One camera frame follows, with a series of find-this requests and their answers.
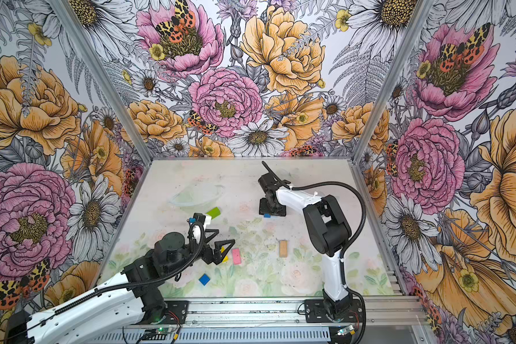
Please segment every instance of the floral tabletop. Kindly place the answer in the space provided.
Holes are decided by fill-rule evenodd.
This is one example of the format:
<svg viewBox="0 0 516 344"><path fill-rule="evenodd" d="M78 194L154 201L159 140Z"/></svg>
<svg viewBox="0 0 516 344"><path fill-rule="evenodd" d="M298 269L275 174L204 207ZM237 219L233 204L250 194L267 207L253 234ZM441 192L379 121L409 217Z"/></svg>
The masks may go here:
<svg viewBox="0 0 516 344"><path fill-rule="evenodd" d="M271 160L269 166L295 185L341 181L354 185L345 160ZM209 228L220 229L216 240L235 239L242 263L231 253L220 265L196 262L160 287L165 297L283 297L320 295L321 255L311 245L304 217L287 209L286 217L258 214L263 191L258 178L266 170L260 160L159 160L151 169L123 226L101 276L101 282L145 254L166 233L186 234L193 212L217 206L221 215ZM359 203L343 188L324 187L337 197L353 230L359 223ZM288 257L279 257L279 241L288 240ZM392 288L369 223L348 252L346 278L364 295L392 294ZM203 286L205 273L210 282Z"/></svg>

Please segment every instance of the green block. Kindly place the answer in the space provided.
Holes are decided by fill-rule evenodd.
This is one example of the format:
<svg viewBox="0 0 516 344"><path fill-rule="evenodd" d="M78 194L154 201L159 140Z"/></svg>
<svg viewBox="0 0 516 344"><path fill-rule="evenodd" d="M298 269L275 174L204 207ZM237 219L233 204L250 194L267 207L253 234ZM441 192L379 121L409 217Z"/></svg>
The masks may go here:
<svg viewBox="0 0 516 344"><path fill-rule="evenodd" d="M218 217L221 214L217 206L211 210L208 210L206 213L210 215L212 218Z"/></svg>

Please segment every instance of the blue block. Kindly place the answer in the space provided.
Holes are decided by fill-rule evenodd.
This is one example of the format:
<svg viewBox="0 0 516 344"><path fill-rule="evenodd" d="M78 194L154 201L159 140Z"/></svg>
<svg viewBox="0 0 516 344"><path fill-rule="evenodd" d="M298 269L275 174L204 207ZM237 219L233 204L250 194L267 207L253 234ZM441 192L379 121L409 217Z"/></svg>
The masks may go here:
<svg viewBox="0 0 516 344"><path fill-rule="evenodd" d="M210 277L208 277L206 273L203 273L199 281L205 286L210 281Z"/></svg>

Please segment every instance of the wall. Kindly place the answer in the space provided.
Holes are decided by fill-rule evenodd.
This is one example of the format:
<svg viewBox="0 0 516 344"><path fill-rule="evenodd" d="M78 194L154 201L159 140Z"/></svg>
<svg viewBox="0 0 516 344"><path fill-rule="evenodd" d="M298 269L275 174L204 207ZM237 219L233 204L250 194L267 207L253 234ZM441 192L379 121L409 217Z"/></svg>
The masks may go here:
<svg viewBox="0 0 516 344"><path fill-rule="evenodd" d="M121 131L48 4L0 1L0 340L97 277L143 172Z"/></svg>
<svg viewBox="0 0 516 344"><path fill-rule="evenodd" d="M516 343L516 1L437 2L386 106L361 163L409 294L440 343Z"/></svg>
<svg viewBox="0 0 516 344"><path fill-rule="evenodd" d="M154 156L346 156L416 0L71 3Z"/></svg>

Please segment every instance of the floral wallpaper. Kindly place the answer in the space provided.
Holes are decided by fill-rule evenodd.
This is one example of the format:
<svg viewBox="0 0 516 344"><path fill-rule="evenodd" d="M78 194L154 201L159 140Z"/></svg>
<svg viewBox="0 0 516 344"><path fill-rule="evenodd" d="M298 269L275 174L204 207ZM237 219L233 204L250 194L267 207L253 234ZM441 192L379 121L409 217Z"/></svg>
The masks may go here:
<svg viewBox="0 0 516 344"><path fill-rule="evenodd" d="M416 0L70 3L153 156L351 156Z"/></svg>
<svg viewBox="0 0 516 344"><path fill-rule="evenodd" d="M144 171L125 137L48 4L0 0L0 340L91 288Z"/></svg>
<svg viewBox="0 0 516 344"><path fill-rule="evenodd" d="M516 344L516 1L437 1L386 111L360 166L408 293L440 343Z"/></svg>

